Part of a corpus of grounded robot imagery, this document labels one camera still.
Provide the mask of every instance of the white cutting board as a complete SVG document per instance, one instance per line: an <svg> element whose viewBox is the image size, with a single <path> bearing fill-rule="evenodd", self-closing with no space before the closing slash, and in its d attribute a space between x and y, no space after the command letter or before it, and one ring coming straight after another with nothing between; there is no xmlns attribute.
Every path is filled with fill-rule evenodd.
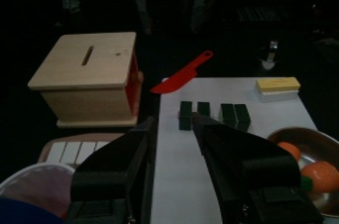
<svg viewBox="0 0 339 224"><path fill-rule="evenodd" d="M219 120L220 104L247 104L252 123L248 132L267 137L281 127L316 129L297 98L259 102L252 77L193 78L160 102L151 224L221 224L215 189L192 131L179 130L181 101L209 102Z"/></svg>

